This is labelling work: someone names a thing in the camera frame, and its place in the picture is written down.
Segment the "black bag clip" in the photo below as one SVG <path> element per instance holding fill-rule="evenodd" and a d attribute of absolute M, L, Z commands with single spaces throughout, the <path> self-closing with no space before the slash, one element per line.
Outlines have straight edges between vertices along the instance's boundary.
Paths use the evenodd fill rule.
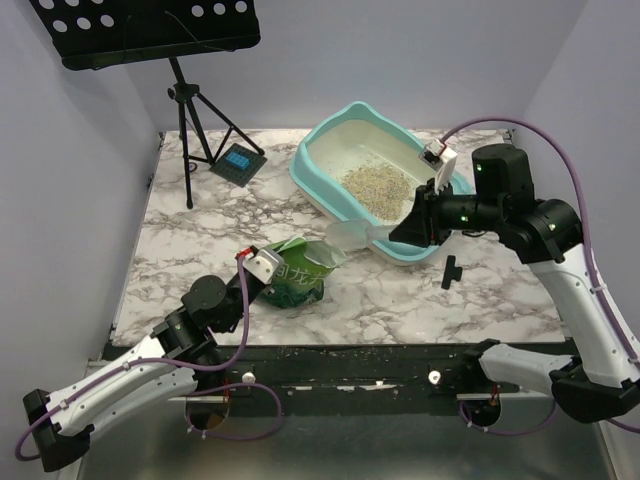
<path fill-rule="evenodd" d="M 445 269 L 441 281 L 441 288 L 449 290 L 453 282 L 460 282 L 463 273 L 463 267 L 457 264 L 455 255 L 448 255 L 445 262 Z"/>

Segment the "clear plastic scoop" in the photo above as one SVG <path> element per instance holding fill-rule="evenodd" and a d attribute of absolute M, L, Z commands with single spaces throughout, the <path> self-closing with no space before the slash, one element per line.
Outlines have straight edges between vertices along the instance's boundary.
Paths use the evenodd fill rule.
<path fill-rule="evenodd" d="M 325 240 L 343 251 L 359 250 L 376 241 L 387 241 L 395 228 L 396 225 L 374 225 L 366 219 L 334 222 L 327 227 Z"/>

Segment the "green litter bag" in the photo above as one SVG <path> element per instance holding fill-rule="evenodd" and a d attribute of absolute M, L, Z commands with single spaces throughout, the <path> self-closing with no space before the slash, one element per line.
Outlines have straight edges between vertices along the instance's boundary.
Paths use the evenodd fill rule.
<path fill-rule="evenodd" d="M 317 303 L 324 297 L 326 278 L 346 260 L 339 248 L 302 236 L 270 245 L 283 259 L 271 286 L 260 294 L 265 303 L 291 309 Z"/>

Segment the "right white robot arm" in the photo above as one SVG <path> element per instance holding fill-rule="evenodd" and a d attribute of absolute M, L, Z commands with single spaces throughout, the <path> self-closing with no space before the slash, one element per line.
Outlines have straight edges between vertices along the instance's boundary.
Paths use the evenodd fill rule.
<path fill-rule="evenodd" d="M 410 213 L 390 240 L 429 247 L 454 231 L 495 233 L 542 283 L 577 348 L 574 355 L 551 355 L 485 340 L 465 353 L 462 384 L 474 392 L 510 383 L 543 393 L 581 423 L 637 407 L 639 369 L 628 351 L 638 342 L 615 317 L 575 210 L 562 200 L 536 198 L 526 152 L 509 144 L 474 150 L 473 195 L 453 191 L 457 155 L 451 148 L 434 141 L 420 157 L 435 176 L 417 187 Z"/>

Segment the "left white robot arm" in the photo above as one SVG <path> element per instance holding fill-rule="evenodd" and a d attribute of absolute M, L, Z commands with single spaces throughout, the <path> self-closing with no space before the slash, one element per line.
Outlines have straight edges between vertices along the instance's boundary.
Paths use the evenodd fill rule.
<path fill-rule="evenodd" d="M 229 282 L 206 275 L 196 280 L 181 298 L 182 305 L 144 337 L 92 376 L 62 390 L 35 389 L 23 405 L 37 452 L 45 472 L 56 472 L 84 456 L 99 415 L 112 412 L 118 401 L 142 386 L 177 389 L 176 373 L 187 370 L 186 389 L 209 395 L 222 383 L 224 371 L 242 355 L 222 361 L 215 351 L 215 334 L 229 333 L 247 324 L 250 304 L 268 288 L 273 278 L 259 278 L 246 268 Z"/>

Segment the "litter pile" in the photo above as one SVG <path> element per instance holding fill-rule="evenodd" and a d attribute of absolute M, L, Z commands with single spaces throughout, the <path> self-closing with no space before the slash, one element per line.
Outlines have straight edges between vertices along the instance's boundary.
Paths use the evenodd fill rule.
<path fill-rule="evenodd" d="M 389 165 L 360 166 L 350 170 L 342 178 L 341 185 L 383 222 L 399 220 L 404 204 L 413 192 L 409 178 Z"/>

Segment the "teal white litter box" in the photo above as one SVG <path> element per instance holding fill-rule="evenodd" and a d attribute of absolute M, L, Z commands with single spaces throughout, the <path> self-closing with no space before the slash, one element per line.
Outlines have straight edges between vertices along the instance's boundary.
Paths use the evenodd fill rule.
<path fill-rule="evenodd" d="M 416 188 L 435 176 L 419 158 L 423 148 L 414 134 L 356 101 L 304 137 L 289 173 L 330 220 L 391 226 L 411 211 Z"/>

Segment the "dark lego baseplate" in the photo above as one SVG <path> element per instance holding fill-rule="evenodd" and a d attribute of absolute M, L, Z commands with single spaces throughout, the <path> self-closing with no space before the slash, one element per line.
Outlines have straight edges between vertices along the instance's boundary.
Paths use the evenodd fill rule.
<path fill-rule="evenodd" d="M 266 162 L 263 155 L 233 143 L 211 167 L 211 171 L 237 187 L 245 187 Z"/>

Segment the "blue lego brick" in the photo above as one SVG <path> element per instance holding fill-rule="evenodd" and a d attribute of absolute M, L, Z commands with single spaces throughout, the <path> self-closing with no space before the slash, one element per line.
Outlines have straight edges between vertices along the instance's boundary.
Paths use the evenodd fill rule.
<path fill-rule="evenodd" d="M 224 157 L 225 161 L 236 169 L 245 171 L 250 166 L 250 159 L 236 152 L 230 152 Z"/>

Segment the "black music stand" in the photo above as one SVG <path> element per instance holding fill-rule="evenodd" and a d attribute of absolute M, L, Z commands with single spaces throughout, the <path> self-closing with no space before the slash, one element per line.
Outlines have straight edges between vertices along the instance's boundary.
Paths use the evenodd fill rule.
<path fill-rule="evenodd" d="M 179 59 L 184 56 L 235 52 L 261 40 L 255 3 L 245 1 L 172 0 L 31 0 L 49 33 L 63 66 L 71 71 L 101 70 L 116 65 L 167 59 L 176 83 L 168 90 L 178 105 L 182 140 L 186 206 L 193 207 L 192 162 L 216 165 L 194 101 L 200 100 L 253 150 L 264 150 L 206 98 L 197 84 L 186 81 Z"/>

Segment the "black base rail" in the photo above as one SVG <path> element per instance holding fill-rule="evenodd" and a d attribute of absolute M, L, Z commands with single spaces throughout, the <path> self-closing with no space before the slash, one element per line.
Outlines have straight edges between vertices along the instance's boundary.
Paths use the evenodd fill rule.
<path fill-rule="evenodd" d="M 466 344 L 250 346 L 219 386 L 188 396 L 235 417 L 454 415 L 459 398 L 495 398 L 502 386 L 470 365 Z"/>

